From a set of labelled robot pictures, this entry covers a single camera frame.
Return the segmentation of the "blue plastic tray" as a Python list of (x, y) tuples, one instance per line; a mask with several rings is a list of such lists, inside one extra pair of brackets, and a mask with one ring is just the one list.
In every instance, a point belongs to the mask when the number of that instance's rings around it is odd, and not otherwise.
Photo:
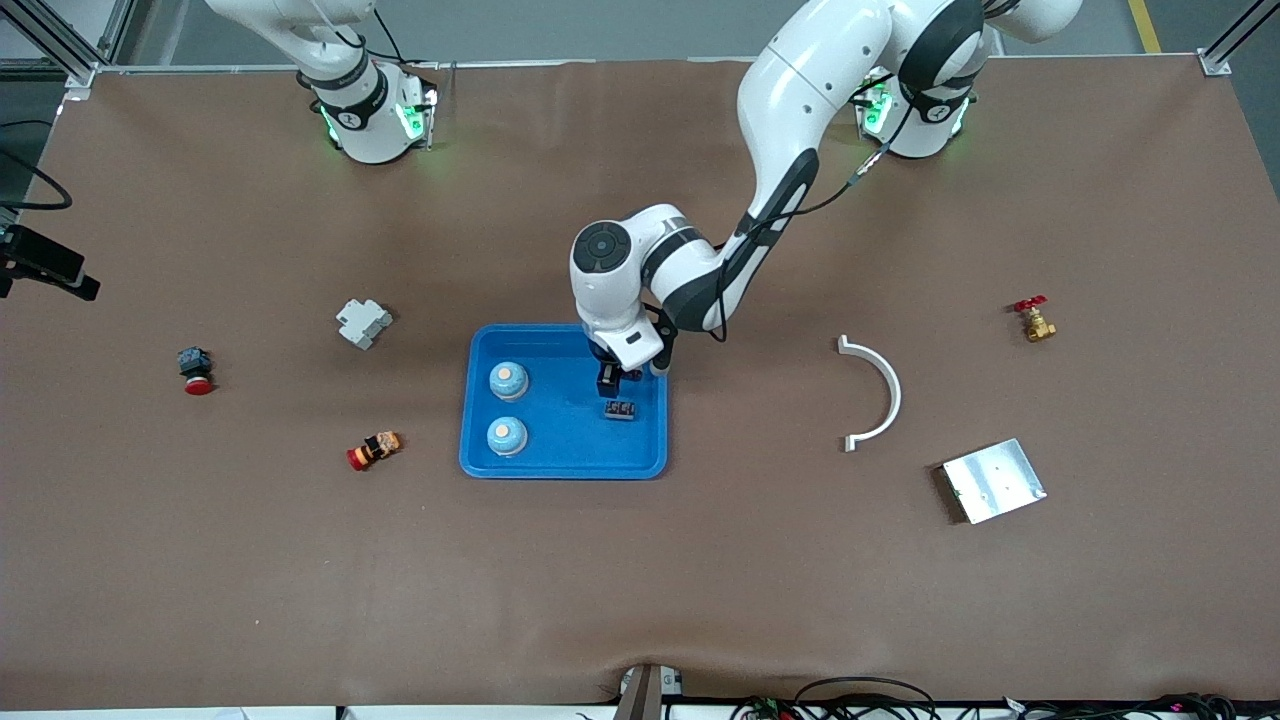
[[(502, 361), (524, 365), (530, 386), (506, 402), (489, 388), (490, 369)], [(460, 430), (460, 465), (476, 478), (535, 480), (650, 480), (668, 457), (668, 380), (645, 372), (625, 382), (621, 401), (637, 405), (634, 421), (604, 418), (607, 398), (596, 391), (599, 364), (576, 324), (490, 324), (471, 340)], [(499, 416), (516, 416), (529, 430), (524, 451), (499, 456), (486, 446), (486, 429)]]

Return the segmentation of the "red mushroom button black base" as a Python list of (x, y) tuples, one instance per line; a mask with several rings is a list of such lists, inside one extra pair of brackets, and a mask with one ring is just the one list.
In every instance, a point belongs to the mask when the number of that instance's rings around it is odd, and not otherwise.
[(177, 364), (179, 374), (186, 379), (187, 395), (205, 396), (214, 392), (212, 360), (204, 348), (192, 346), (179, 351)]

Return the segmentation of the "red yellow emergency stop button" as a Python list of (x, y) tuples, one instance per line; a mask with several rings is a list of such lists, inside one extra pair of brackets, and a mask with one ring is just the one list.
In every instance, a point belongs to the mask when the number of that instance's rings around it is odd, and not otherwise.
[(401, 437), (393, 430), (384, 430), (365, 438), (360, 446), (349, 448), (346, 452), (346, 459), (353, 470), (365, 471), (401, 450)]

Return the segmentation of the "white circuit breaker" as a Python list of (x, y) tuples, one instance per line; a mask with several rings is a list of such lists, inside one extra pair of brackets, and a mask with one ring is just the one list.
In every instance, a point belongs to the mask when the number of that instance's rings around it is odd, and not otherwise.
[(372, 299), (349, 300), (335, 315), (340, 337), (361, 350), (370, 350), (375, 338), (388, 328), (394, 318), (389, 310)]

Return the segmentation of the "silver metal plate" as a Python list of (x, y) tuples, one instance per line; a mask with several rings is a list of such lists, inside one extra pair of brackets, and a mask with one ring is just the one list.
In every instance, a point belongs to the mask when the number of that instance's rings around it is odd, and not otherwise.
[(986, 446), (940, 465), (965, 521), (979, 524), (1047, 497), (1016, 438)]

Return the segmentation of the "aluminium frame strut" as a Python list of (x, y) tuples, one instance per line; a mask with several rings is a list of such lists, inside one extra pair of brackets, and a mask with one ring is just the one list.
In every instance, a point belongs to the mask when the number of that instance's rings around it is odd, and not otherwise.
[(116, 65), (138, 0), (0, 0), (0, 20), (67, 76), (64, 99), (86, 100)]

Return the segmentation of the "white curved bracket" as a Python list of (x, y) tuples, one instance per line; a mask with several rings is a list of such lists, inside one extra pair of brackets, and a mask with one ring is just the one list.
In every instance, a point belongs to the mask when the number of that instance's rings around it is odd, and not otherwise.
[(854, 433), (844, 437), (844, 452), (858, 451), (867, 441), (882, 436), (891, 428), (899, 418), (902, 406), (902, 386), (892, 364), (879, 352), (864, 345), (854, 343), (846, 334), (836, 341), (837, 352), (844, 356), (859, 357), (873, 366), (884, 380), (888, 391), (888, 405), (879, 423), (863, 433)]

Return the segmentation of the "grey metal mount bracket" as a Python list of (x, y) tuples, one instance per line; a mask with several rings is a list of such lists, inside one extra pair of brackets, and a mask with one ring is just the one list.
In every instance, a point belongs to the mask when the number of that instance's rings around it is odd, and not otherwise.
[(612, 720), (677, 720), (675, 706), (684, 698), (681, 670), (640, 664), (626, 671)]

